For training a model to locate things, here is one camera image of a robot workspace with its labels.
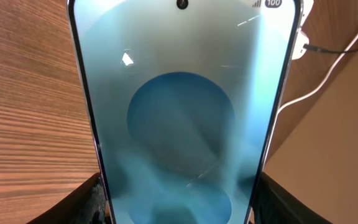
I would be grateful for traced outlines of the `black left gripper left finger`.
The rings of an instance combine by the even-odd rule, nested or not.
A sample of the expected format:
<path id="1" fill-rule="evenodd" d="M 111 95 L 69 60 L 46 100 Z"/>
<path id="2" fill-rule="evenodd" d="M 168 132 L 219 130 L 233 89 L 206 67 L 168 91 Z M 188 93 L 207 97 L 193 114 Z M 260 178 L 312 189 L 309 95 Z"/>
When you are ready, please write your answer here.
<path id="1" fill-rule="evenodd" d="M 72 193 L 28 224 L 105 224 L 106 197 L 101 174 L 92 175 Z"/>

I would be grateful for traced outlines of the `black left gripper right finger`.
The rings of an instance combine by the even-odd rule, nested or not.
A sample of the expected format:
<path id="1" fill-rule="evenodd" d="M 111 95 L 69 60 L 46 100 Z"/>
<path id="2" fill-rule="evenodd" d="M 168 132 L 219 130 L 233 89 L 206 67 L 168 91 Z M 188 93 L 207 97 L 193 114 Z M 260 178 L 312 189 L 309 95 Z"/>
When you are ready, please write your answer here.
<path id="1" fill-rule="evenodd" d="M 266 173 L 260 176 L 252 209 L 255 224 L 331 224 Z"/>

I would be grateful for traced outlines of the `blue screen smartphone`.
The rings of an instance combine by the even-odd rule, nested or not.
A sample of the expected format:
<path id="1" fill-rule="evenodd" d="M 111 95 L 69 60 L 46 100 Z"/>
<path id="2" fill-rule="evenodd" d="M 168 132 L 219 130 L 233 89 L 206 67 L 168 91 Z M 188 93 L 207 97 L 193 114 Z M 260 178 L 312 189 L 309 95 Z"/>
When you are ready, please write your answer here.
<path id="1" fill-rule="evenodd" d="M 72 0 L 113 223 L 245 223 L 303 1 Z"/>

